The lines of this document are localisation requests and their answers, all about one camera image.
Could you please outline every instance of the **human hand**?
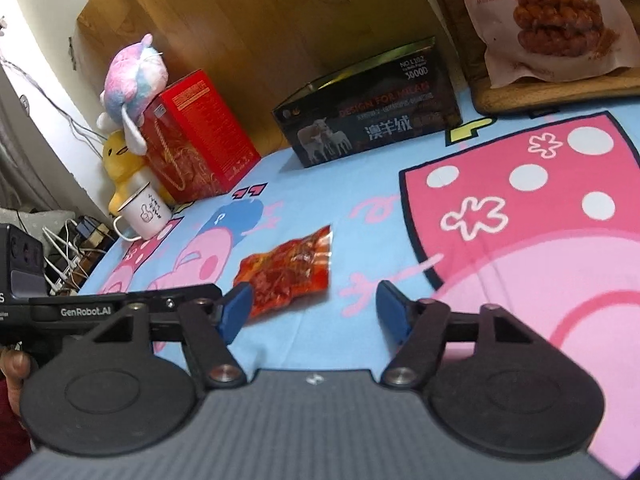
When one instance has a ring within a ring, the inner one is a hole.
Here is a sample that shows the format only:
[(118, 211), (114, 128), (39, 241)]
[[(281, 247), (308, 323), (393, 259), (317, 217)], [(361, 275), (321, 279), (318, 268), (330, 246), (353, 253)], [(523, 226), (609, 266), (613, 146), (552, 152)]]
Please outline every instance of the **human hand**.
[(31, 372), (31, 359), (25, 352), (4, 348), (0, 353), (0, 370), (6, 377), (9, 405), (15, 415), (20, 416), (22, 383)]

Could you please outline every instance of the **red snack package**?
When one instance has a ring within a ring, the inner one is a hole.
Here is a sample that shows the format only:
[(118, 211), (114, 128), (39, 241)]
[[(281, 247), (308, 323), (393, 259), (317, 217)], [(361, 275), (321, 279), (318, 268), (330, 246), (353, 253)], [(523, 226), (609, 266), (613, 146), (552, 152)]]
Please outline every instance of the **red snack package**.
[(524, 76), (550, 82), (640, 66), (640, 42), (620, 0), (465, 0), (493, 88)]
[(242, 260), (234, 286), (249, 282), (254, 288), (249, 318), (287, 306), (297, 296), (327, 290), (331, 239), (331, 227), (325, 226), (269, 253), (252, 254)]

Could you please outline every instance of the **spicy meat snack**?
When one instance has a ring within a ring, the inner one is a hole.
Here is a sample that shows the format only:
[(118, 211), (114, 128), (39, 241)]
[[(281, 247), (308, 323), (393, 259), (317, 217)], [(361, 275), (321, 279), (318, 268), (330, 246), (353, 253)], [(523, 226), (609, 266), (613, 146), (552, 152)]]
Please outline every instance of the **spicy meat snack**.
[(297, 296), (327, 290), (331, 240), (331, 227), (325, 226), (269, 253), (252, 254), (242, 260), (234, 286), (249, 282), (254, 288), (249, 317), (287, 306)]
[(640, 41), (619, 0), (465, 0), (487, 45), (492, 87), (551, 82), (640, 66)]

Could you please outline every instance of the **pink and blue plush toy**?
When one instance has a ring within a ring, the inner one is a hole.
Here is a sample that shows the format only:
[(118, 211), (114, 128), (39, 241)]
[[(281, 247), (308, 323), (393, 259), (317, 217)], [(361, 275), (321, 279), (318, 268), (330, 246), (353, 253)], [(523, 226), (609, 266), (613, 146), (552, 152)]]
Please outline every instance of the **pink and blue plush toy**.
[(100, 102), (106, 112), (97, 126), (105, 132), (123, 129), (127, 147), (136, 155), (145, 155), (146, 141), (138, 125), (142, 112), (166, 88), (168, 73), (161, 53), (151, 46), (153, 37), (123, 48), (111, 61)]

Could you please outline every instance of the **yellow plush toy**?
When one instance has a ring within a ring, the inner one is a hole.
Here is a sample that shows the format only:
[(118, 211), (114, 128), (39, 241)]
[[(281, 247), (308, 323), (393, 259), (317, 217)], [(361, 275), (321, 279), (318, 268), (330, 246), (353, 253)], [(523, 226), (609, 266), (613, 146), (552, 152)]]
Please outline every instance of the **yellow plush toy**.
[(116, 185), (116, 193), (109, 202), (109, 213), (112, 215), (117, 216), (122, 204), (147, 182), (151, 182), (151, 186), (167, 205), (175, 204), (175, 200), (146, 165), (144, 157), (135, 155), (127, 149), (122, 130), (113, 132), (104, 143), (102, 163)]

